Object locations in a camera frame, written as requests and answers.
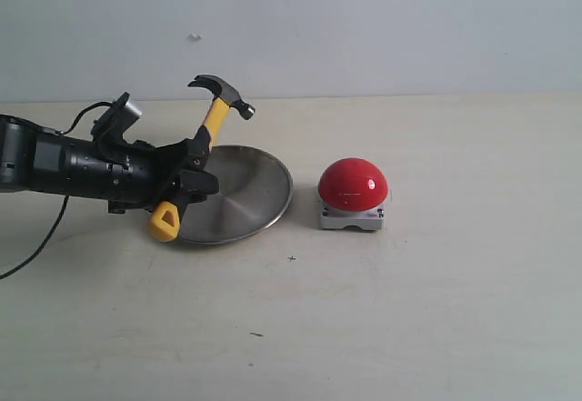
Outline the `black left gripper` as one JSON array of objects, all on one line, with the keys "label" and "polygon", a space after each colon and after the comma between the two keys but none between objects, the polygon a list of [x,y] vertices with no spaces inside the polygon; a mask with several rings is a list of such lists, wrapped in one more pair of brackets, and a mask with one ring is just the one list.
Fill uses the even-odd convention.
[{"label": "black left gripper", "polygon": [[151,211],[172,195],[177,206],[206,201],[219,190],[216,176],[198,170],[206,165],[211,140],[206,128],[199,128],[192,138],[159,147],[143,141],[94,139],[97,155],[107,168],[108,212]]}]

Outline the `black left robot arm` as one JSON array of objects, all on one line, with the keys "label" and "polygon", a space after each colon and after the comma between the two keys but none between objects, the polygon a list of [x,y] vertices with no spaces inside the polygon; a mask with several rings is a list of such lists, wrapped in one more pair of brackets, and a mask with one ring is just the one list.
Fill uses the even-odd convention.
[{"label": "black left robot arm", "polygon": [[209,135],[155,147],[121,137],[91,141],[62,135],[26,119],[1,117],[1,189],[105,200],[111,214],[153,211],[163,201],[180,211],[219,188],[205,170]]}]

